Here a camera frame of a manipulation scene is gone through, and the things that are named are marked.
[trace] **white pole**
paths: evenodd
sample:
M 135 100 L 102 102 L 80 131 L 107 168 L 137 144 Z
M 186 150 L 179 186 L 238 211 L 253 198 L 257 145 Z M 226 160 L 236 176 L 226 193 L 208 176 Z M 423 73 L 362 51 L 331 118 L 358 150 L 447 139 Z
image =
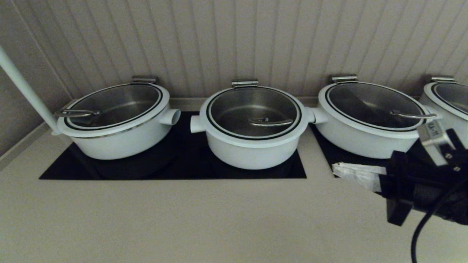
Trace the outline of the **white pole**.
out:
M 5 53 L 5 50 L 0 46 L 0 66 L 3 68 L 8 77 L 13 81 L 16 87 L 23 93 L 29 103 L 34 107 L 34 109 L 39 113 L 39 115 L 44 119 L 44 121 L 52 129 L 53 135 L 58 135 L 61 132 L 57 129 L 57 120 L 54 118 L 52 113 L 49 111 L 44 102 L 37 96 L 28 82 L 21 75 L 20 71 L 13 64 L 11 59 Z

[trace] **beige countertop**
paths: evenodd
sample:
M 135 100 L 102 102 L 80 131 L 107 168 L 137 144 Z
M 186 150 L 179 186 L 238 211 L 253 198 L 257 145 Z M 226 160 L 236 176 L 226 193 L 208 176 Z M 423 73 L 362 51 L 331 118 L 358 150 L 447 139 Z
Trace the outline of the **beige countertop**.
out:
M 331 174 L 310 129 L 307 179 L 50 181 L 70 142 L 50 131 L 0 171 L 0 262 L 404 263 L 423 214 Z M 421 263 L 468 262 L 468 227 L 433 217 Z

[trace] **black cord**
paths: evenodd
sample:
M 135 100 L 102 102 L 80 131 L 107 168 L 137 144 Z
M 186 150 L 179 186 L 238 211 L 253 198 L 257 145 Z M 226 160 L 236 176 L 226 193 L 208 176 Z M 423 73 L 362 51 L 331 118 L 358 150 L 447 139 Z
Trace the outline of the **black cord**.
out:
M 461 188 L 466 182 L 468 181 L 468 177 L 464 178 L 457 184 L 455 184 L 453 187 L 447 189 L 444 193 L 440 194 L 439 197 L 437 197 L 436 201 L 434 202 L 434 205 L 427 211 L 427 213 L 424 215 L 423 219 L 421 219 L 421 222 L 419 222 L 418 226 L 416 227 L 413 238 L 411 239 L 411 261 L 413 263 L 417 263 L 416 260 L 416 243 L 417 243 L 417 238 L 419 237 L 419 234 L 421 233 L 421 230 L 423 229 L 424 225 L 429 221 L 429 218 L 439 209 L 442 204 L 444 203 L 445 199 L 455 193 L 459 188 Z

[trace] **pot lid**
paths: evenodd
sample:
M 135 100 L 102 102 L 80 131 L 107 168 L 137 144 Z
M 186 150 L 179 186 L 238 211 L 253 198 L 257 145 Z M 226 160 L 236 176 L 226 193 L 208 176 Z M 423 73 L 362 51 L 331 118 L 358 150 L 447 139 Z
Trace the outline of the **pot lid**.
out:
M 423 115 L 424 111 L 409 96 L 385 86 L 364 82 L 340 83 L 329 88 L 325 97 L 337 112 L 367 126 L 408 131 L 423 122 L 390 114 L 393 111 Z
M 262 140 L 293 130 L 301 119 L 297 103 L 286 93 L 268 87 L 228 89 L 211 99 L 210 123 L 229 136 Z
M 454 110 L 468 114 L 468 86 L 457 83 L 438 83 L 432 92 Z
M 139 118 L 161 101 L 162 92 L 154 85 L 124 84 L 89 94 L 68 110 L 96 112 L 86 117 L 68 117 L 66 125 L 76 129 L 95 130 L 115 127 Z

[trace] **pot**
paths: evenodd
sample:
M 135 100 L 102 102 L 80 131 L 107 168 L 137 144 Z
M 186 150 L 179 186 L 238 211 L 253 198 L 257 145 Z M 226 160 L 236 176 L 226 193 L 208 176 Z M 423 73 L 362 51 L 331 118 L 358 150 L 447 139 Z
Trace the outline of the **pot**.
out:
M 332 77 L 319 92 L 314 123 L 336 146 L 364 157 L 387 159 L 407 152 L 419 138 L 416 128 L 435 114 L 410 96 L 356 76 Z
M 104 88 L 55 115 L 58 129 L 89 157 L 112 160 L 143 152 L 161 141 L 180 117 L 156 79 Z
M 468 149 L 468 86 L 456 83 L 453 77 L 434 76 L 424 86 L 419 102 L 440 116 L 444 129 L 453 128 Z
M 211 151 L 223 162 L 242 169 L 266 169 L 286 161 L 313 114 L 290 94 L 258 86 L 255 81 L 233 82 L 192 116 L 190 130 L 206 132 Z

